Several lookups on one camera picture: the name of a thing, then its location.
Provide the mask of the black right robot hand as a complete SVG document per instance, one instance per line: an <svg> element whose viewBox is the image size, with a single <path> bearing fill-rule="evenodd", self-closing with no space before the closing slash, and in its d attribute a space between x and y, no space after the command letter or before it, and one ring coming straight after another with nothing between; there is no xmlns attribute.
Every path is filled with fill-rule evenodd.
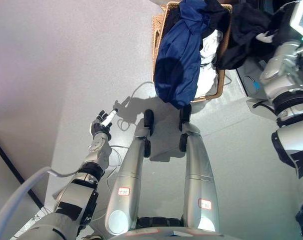
<svg viewBox="0 0 303 240"><path fill-rule="evenodd" d="M287 42L295 42L295 35L289 24L281 24L278 28L270 28L256 35L252 45L255 47L278 47Z"/></svg>

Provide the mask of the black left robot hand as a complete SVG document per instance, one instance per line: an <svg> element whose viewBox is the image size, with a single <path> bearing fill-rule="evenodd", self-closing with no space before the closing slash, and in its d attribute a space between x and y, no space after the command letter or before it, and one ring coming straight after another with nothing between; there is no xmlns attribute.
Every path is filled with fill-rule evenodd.
<svg viewBox="0 0 303 240"><path fill-rule="evenodd" d="M110 128L112 126L112 120L117 115L118 109L114 108L110 113L104 110L100 111L96 118L91 122L89 132L94 139L99 133L104 133L107 136L108 141L111 140Z"/></svg>

